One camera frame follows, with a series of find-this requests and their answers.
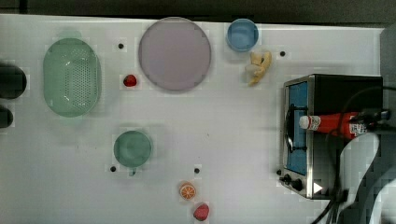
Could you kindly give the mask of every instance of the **white table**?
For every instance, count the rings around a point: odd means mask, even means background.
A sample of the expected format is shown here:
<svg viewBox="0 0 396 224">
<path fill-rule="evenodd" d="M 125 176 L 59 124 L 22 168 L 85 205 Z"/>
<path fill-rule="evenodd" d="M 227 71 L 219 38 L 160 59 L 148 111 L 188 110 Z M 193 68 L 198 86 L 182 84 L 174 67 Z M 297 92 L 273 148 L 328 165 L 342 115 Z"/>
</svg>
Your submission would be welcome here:
<svg viewBox="0 0 396 224">
<path fill-rule="evenodd" d="M 248 53 L 225 42 L 229 24 L 197 22 L 213 50 L 208 76 L 169 94 L 138 63 L 140 38 L 154 22 L 0 15 L 0 59 L 28 76 L 22 97 L 0 102 L 15 118 L 0 131 L 1 223 L 194 223 L 198 202 L 211 208 L 206 223 L 312 221 L 328 201 L 277 183 L 281 87 L 313 73 L 378 76 L 382 29 L 258 24 L 253 50 L 271 50 L 273 64 L 250 88 Z M 99 103 L 78 119 L 57 116 L 43 97 L 43 58 L 64 30 L 80 31 L 102 66 Z M 121 85 L 127 74 L 140 81 L 133 90 Z M 149 164 L 134 177 L 109 172 L 115 139 L 136 128 L 153 139 Z M 182 180 L 198 188 L 194 202 L 178 196 Z"/>
</svg>

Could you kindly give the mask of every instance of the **metal toaster oven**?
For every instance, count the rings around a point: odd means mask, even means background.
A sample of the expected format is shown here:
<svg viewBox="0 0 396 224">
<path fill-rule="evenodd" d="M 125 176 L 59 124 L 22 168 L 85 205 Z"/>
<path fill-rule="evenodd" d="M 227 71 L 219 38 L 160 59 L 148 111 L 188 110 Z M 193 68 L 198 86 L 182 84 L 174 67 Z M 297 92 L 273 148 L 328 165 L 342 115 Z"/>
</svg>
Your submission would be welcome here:
<svg viewBox="0 0 396 224">
<path fill-rule="evenodd" d="M 382 77 L 314 74 L 284 84 L 282 167 L 278 171 L 284 187 L 308 199 L 330 199 L 335 150 L 346 142 L 331 136 L 326 146 L 327 134 L 301 129 L 300 116 L 340 113 L 351 96 L 375 86 L 382 87 Z M 353 100 L 347 112 L 382 108 L 382 98 L 380 89 L 367 91 Z"/>
</svg>

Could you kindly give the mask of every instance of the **orange fruit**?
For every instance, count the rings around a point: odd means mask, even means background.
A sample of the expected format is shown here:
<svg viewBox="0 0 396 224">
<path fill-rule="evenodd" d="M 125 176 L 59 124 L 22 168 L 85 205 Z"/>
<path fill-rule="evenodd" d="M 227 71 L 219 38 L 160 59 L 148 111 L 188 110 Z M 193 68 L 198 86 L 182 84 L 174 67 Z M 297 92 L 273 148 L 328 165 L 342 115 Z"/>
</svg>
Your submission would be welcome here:
<svg viewBox="0 0 396 224">
<path fill-rule="evenodd" d="M 196 194 L 195 187 L 191 183 L 186 182 L 180 186 L 180 196 L 183 199 L 190 200 L 193 197 L 195 197 L 195 194 Z"/>
</svg>

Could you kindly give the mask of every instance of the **teal mug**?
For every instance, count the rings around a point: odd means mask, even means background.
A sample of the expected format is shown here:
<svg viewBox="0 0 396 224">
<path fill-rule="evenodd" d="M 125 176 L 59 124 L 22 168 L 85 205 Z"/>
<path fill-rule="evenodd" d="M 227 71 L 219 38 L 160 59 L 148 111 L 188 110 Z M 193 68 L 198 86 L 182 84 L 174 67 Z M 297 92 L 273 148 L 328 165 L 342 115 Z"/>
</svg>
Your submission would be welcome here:
<svg viewBox="0 0 396 224">
<path fill-rule="evenodd" d="M 136 174 L 136 168 L 146 163 L 152 151 L 149 138 L 138 131 L 123 133 L 114 144 L 114 156 L 123 166 L 130 168 L 129 176 Z"/>
</svg>

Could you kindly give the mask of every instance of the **pink plate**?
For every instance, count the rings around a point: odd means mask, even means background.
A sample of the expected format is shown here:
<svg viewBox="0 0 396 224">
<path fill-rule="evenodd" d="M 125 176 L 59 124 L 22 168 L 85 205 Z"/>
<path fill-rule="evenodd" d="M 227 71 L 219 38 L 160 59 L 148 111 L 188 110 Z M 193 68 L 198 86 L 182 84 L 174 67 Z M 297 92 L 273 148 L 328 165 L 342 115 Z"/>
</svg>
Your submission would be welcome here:
<svg viewBox="0 0 396 224">
<path fill-rule="evenodd" d="M 139 62 L 148 79 L 169 91 L 201 83 L 210 66 L 210 43 L 204 31 L 183 18 L 165 18 L 151 25 L 139 46 Z"/>
</svg>

